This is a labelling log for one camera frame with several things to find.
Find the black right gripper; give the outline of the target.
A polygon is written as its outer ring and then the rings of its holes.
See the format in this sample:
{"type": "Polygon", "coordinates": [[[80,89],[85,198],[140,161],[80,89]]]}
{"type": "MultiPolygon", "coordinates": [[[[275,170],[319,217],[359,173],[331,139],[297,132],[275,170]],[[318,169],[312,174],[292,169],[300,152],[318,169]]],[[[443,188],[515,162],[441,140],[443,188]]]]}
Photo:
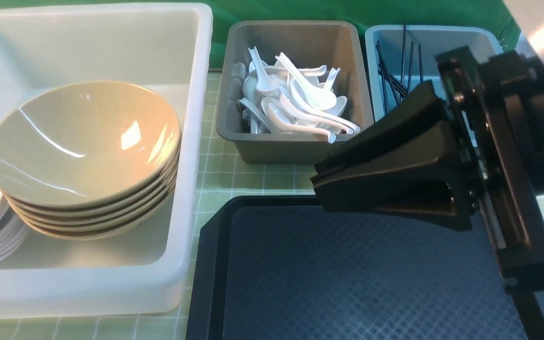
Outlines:
{"type": "MultiPolygon", "coordinates": [[[[479,62],[462,46],[435,56],[447,104],[477,169],[479,211],[508,293],[544,291],[544,218],[533,168],[543,155],[531,99],[544,65],[516,51],[479,62]]],[[[431,80],[314,166],[327,212],[377,213],[471,230],[470,190],[455,134],[431,80]]]]}

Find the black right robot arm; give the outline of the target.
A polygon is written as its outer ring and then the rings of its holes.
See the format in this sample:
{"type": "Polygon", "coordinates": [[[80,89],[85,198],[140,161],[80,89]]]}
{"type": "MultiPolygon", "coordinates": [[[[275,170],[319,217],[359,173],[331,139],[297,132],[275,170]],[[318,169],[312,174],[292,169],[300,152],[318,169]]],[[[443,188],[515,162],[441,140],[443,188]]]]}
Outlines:
{"type": "Polygon", "coordinates": [[[535,56],[485,62],[460,46],[367,129],[315,164],[327,212],[379,213],[471,229],[480,212],[508,293],[544,290],[544,21],[535,56]]]}

